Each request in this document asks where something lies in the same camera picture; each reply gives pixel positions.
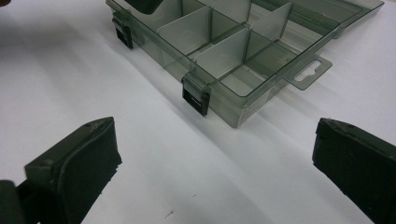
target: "hang hole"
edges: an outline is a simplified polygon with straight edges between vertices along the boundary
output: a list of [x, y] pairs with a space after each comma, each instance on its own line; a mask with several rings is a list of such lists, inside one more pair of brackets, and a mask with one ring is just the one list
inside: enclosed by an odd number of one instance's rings
[[313, 76], [316, 73], [316, 69], [320, 66], [320, 61], [314, 60], [310, 63], [300, 74], [294, 79], [296, 81], [303, 81], [306, 77]]

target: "plastic organizer box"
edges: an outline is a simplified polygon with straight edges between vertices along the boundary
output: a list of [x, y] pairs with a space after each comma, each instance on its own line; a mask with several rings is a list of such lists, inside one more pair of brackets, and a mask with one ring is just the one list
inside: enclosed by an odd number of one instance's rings
[[[183, 83], [182, 96], [238, 127], [281, 88], [305, 90], [332, 64], [320, 50], [377, 0], [163, 0], [151, 15], [106, 0], [117, 36]], [[297, 78], [313, 62], [315, 74]]]

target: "clear plastic compartment box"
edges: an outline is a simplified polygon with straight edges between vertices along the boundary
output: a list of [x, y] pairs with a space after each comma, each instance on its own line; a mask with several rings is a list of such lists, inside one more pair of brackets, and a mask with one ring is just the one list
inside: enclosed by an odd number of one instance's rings
[[[145, 15], [106, 0], [117, 35], [183, 83], [183, 98], [238, 127], [285, 85], [305, 90], [332, 63], [331, 39], [384, 4], [377, 0], [163, 0]], [[315, 74], [297, 78], [311, 63]]]

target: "white surface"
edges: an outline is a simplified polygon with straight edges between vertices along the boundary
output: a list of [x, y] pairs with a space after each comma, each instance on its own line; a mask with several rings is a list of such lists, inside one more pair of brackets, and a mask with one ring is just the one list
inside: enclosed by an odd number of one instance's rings
[[14, 0], [0, 8], [0, 178], [20, 184], [23, 165], [113, 116], [123, 164], [84, 223], [372, 223], [311, 155], [322, 117], [396, 145], [395, 21], [387, 2], [327, 46], [333, 67], [307, 91], [288, 86], [234, 130], [123, 46], [104, 1]]

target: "transparent plastic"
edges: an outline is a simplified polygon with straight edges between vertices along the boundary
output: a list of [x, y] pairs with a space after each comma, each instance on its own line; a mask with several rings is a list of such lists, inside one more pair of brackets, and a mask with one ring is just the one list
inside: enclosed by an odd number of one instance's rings
[[[322, 47], [359, 18], [368, 0], [163, 0], [152, 15], [106, 0], [118, 32], [130, 36], [194, 101], [240, 126], [288, 83], [305, 90], [332, 64]], [[312, 62], [314, 75], [299, 74]]]

